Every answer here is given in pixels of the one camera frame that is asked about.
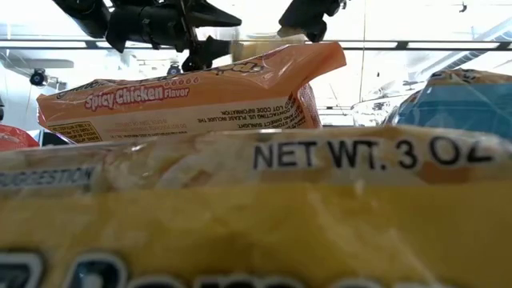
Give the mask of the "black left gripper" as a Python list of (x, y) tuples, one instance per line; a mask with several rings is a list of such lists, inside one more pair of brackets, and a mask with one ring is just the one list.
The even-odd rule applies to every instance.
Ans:
[[(200, 44), (194, 28), (186, 18), (185, 0), (112, 0), (114, 9), (110, 13), (106, 30), (106, 41), (117, 52), (122, 53), (128, 42), (151, 45), (154, 50), (170, 46), (177, 52), (189, 51), (182, 64), (184, 71), (202, 70), (213, 60), (230, 53), (232, 42), (207, 38)], [(200, 26), (235, 27), (242, 20), (201, 0)]]

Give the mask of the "yellow creamy chicken noodle pack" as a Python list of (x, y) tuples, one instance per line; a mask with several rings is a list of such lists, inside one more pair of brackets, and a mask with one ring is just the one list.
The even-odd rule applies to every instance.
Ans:
[(1, 152), (0, 288), (512, 288), (512, 142), (384, 126)]
[(276, 34), (258, 35), (250, 40), (233, 40), (230, 44), (230, 55), (232, 62), (239, 62), (253, 58), (269, 51), (276, 50), (282, 46), (293, 44), (304, 44), (306, 37), (303, 34), (296, 34), (281, 38)]

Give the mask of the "red spicy chicken noodle pack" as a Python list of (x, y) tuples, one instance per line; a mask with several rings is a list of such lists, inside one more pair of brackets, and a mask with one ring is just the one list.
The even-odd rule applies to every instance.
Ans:
[(0, 151), (39, 147), (39, 143), (26, 131), (0, 124)]
[(95, 79), (37, 98), (38, 123), (76, 143), (321, 127), (310, 81), (346, 64), (334, 42), (143, 80)]

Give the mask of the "blue edged noodle pack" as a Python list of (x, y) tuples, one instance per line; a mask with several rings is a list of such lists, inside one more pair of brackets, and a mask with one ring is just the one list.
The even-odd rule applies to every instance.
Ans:
[(512, 75), (471, 69), (437, 71), (382, 123), (469, 130), (512, 141)]

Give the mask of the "black aluminium rig frame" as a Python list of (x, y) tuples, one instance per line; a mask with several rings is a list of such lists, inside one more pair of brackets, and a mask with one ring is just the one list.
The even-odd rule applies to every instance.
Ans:
[[(344, 50), (377, 51), (512, 51), (512, 41), (406, 41), (345, 40), (338, 41)], [(9, 50), (109, 50), (103, 40), (85, 39), (0, 39), (0, 49)]]

